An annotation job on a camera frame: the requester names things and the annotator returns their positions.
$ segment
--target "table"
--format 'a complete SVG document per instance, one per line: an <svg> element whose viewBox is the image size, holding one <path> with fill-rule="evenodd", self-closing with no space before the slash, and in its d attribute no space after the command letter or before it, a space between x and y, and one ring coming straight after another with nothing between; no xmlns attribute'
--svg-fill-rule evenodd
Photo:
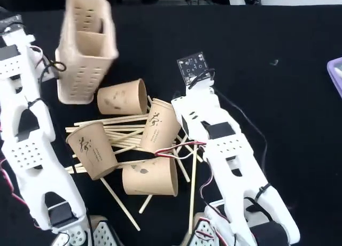
<svg viewBox="0 0 342 246"><path fill-rule="evenodd" d="M342 181L342 104L326 65L342 56L341 15L342 6L116 7L113 18L120 57L102 86L143 78L149 95L170 101L176 90L184 93L176 60L203 51L209 66L216 68L216 87L245 111L268 140L268 179L300 228L299 245L333 245L342 239L337 200ZM27 31L36 36L36 44L52 57L63 12L22 16ZM43 97L61 128L101 117L95 102L85 106L59 103L54 81L44 83ZM260 158L262 138L238 112L225 102L222 106L240 123ZM31 120L28 117L24 124ZM70 153L61 139L53 146L67 166ZM118 158L134 160L136 156L129 152ZM184 164L191 173L191 160ZM209 173L204 164L198 165L197 172L198 189ZM106 216L125 245L177 245L182 241L188 225L190 184L181 175L178 197L153 197L141 215L138 209L145 197L125 195L121 171L106 180L141 232L134 229L100 181L91 181L86 174L75 179L90 213ZM35 229L28 211L6 197L8 190L3 182L1 185L1 217L6 224L0 232L2 240L11 240L11 245L48 245L53 236ZM214 184L205 195L209 201L220 198ZM198 193L195 202L195 212L202 211Z"/></svg>

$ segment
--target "black circuit board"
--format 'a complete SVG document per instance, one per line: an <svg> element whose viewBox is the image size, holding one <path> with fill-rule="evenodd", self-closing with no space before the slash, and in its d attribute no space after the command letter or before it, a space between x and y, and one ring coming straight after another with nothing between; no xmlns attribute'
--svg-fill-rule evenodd
<svg viewBox="0 0 342 246"><path fill-rule="evenodd" d="M208 70L208 65L202 52L179 59L177 60L177 63L186 86L190 85L195 77ZM202 76L199 81L207 78L210 78L209 73Z"/></svg>

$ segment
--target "white robotic arm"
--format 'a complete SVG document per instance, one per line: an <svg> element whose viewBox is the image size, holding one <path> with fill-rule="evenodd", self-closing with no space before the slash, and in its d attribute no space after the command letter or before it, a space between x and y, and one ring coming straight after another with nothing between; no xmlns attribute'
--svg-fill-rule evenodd
<svg viewBox="0 0 342 246"><path fill-rule="evenodd" d="M211 205L224 204L229 222L210 207L205 209L207 218L228 245L297 243L298 227L279 193L268 183L239 124L220 108L203 54L184 58L178 64L186 96L173 99L172 105L189 139L206 143L203 159L209 162L223 198ZM202 79L192 83L199 76L196 69L200 66L204 72L197 74Z"/></svg>
<svg viewBox="0 0 342 246"><path fill-rule="evenodd" d="M90 229L86 207L71 176L51 146L55 140L48 107L42 101L38 80L45 69L42 52L33 51L34 36L26 35L20 16L0 22L6 46L0 49L0 122L2 152L13 169L21 195L40 229L80 232L82 245ZM51 69L44 80L52 78ZM29 109L39 128L19 132L22 112ZM56 193L65 201L47 207L45 195Z"/></svg>

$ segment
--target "kraft paper cup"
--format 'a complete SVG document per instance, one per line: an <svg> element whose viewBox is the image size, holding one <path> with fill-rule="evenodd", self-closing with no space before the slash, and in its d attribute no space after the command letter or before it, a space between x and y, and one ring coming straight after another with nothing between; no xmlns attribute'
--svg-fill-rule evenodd
<svg viewBox="0 0 342 246"><path fill-rule="evenodd" d="M111 173L118 165L102 122L76 129L67 137L66 142L93 180Z"/></svg>
<svg viewBox="0 0 342 246"><path fill-rule="evenodd" d="M170 147L180 129L172 105L154 98L140 147L150 152Z"/></svg>
<svg viewBox="0 0 342 246"><path fill-rule="evenodd" d="M142 79L99 89L97 106L102 114L145 114L147 93Z"/></svg>
<svg viewBox="0 0 342 246"><path fill-rule="evenodd" d="M122 183L129 195L178 194L178 178L175 160L158 157L134 165L122 171Z"/></svg>

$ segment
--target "paper box with holes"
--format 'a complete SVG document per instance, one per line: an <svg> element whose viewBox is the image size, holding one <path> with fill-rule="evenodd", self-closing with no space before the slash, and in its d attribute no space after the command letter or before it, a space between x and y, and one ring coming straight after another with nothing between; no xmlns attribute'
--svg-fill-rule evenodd
<svg viewBox="0 0 342 246"><path fill-rule="evenodd" d="M119 53L111 6L106 0L66 0L56 60L58 98L65 104L88 104Z"/></svg>

